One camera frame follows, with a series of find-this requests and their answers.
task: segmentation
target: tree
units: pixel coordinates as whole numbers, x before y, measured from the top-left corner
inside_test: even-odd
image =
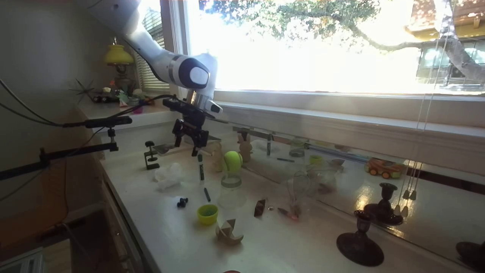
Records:
[[[423,45],[423,42],[382,43],[361,30],[359,22],[379,12],[378,0],[200,0],[199,2],[208,13],[221,13],[227,22],[246,24],[252,30],[271,33],[281,39],[338,36],[347,42],[362,39],[385,51]],[[484,83],[485,68],[468,56],[455,33],[452,0],[434,0],[434,4],[440,45],[465,77]]]

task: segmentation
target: tennis ball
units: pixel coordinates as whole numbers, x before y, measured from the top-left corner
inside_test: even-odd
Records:
[[[237,171],[243,166],[243,156],[235,150],[229,150],[224,154],[224,165],[227,172]]]

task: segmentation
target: lamp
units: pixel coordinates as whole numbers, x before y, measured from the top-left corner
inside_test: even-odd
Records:
[[[123,89],[124,92],[132,92],[130,80],[127,78],[127,66],[134,63],[134,57],[130,52],[124,49],[121,43],[118,43],[117,37],[114,37],[105,54],[105,63],[115,66],[118,77],[114,81],[115,89]]]

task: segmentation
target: countertop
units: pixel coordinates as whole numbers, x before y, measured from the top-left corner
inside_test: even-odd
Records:
[[[293,221],[273,206],[287,206],[284,184],[265,180],[253,172],[241,171],[241,192],[246,201],[238,209],[220,210],[218,221],[237,216],[237,233],[244,233],[241,245],[229,247],[215,239],[215,227],[202,227],[196,210],[208,203],[199,181],[197,159],[190,148],[159,157],[165,175],[171,169],[184,169],[182,183],[159,189],[153,171],[146,169],[143,153],[106,157],[102,165],[109,177],[115,198],[134,228],[143,254],[164,273],[314,273],[314,271],[468,271],[464,266],[411,245],[371,225],[368,236],[385,253],[379,266],[364,266],[343,256],[337,238],[356,230],[355,218],[334,210],[317,200],[303,200],[303,213]],[[217,203],[220,172],[206,169],[206,186]],[[177,207],[181,197],[188,197],[187,207]],[[267,198],[267,210],[253,216],[256,200]]]

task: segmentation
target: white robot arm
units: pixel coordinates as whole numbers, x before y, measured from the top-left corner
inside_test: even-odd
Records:
[[[197,92],[193,101],[202,112],[220,112],[214,103],[217,60],[200,56],[176,54],[162,48],[143,25],[147,10],[143,0],[77,0],[105,25],[121,34],[129,45],[150,65],[153,74],[167,83]]]

